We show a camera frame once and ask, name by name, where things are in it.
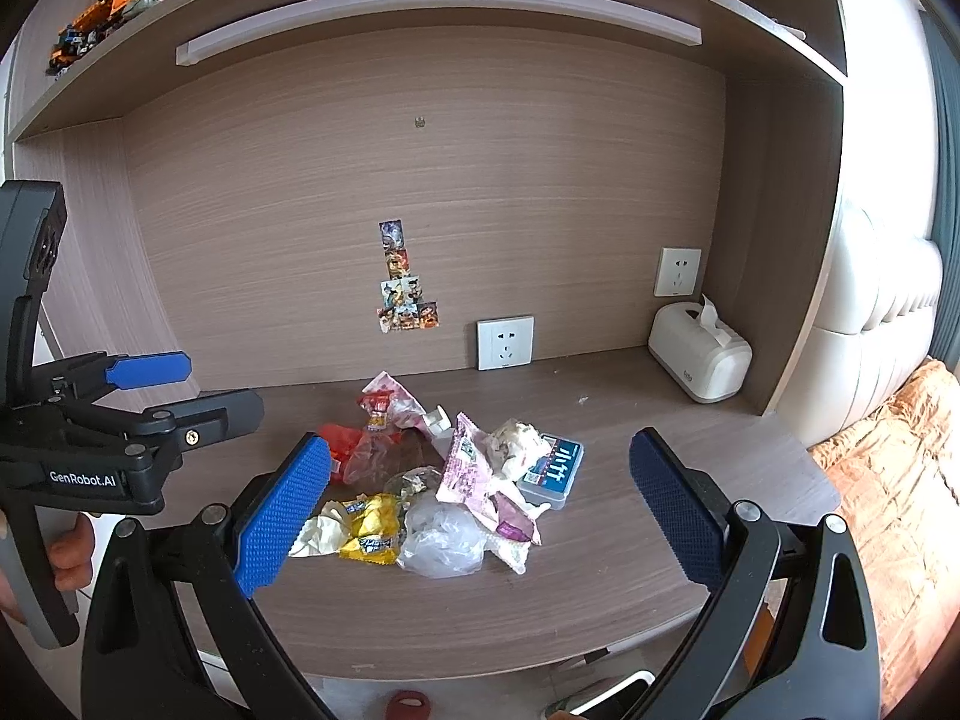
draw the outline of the curtain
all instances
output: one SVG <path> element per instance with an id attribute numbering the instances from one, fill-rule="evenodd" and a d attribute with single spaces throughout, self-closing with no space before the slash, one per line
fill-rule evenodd
<path id="1" fill-rule="evenodd" d="M 920 13 L 937 97 L 939 165 L 930 238 L 944 261 L 930 355 L 949 370 L 960 362 L 960 61 L 933 18 Z"/>

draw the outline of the bed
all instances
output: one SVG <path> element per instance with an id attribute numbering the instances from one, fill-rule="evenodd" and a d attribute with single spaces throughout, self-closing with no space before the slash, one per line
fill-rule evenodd
<path id="1" fill-rule="evenodd" d="M 884 714 L 960 613 L 960 383 L 926 357 L 941 277 L 932 242 L 846 205 L 776 407 L 841 494 L 877 621 Z"/>

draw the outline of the bed headboard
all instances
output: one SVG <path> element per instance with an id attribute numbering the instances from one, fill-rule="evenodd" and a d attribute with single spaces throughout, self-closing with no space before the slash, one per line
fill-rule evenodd
<path id="1" fill-rule="evenodd" d="M 875 410 L 930 347 L 940 252 L 846 204 L 824 296 L 776 411 L 805 446 Z"/>

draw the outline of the blue gripper pad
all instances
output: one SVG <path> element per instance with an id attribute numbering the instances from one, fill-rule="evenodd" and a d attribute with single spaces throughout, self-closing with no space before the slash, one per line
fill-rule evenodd
<path id="1" fill-rule="evenodd" d="M 183 352 L 121 357 L 107 369 L 107 384 L 117 389 L 140 389 L 185 381 L 193 367 Z"/>
<path id="2" fill-rule="evenodd" d="M 330 448 L 308 433 L 266 485 L 266 494 L 251 505 L 238 524 L 233 576 L 247 598 L 272 584 L 290 547 L 304 528 L 330 481 Z"/>
<path id="3" fill-rule="evenodd" d="M 724 514 L 730 508 L 723 493 L 706 474 L 686 469 L 653 428 L 644 428 L 630 443 L 630 475 L 686 577 L 710 592 L 718 589 L 724 576 L 726 521 L 717 509 L 724 501 Z M 704 490 L 697 476 L 709 481 L 712 490 Z M 713 493 L 713 507 L 704 500 L 705 491 Z"/>

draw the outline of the power outlet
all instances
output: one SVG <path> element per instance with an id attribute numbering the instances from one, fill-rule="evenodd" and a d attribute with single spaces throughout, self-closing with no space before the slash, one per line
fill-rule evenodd
<path id="1" fill-rule="evenodd" d="M 527 365 L 534 353 L 534 317 L 477 322 L 477 368 Z"/>
<path id="2" fill-rule="evenodd" d="M 693 295 L 700 269 L 699 248 L 665 248 L 656 271 L 656 298 Z"/>

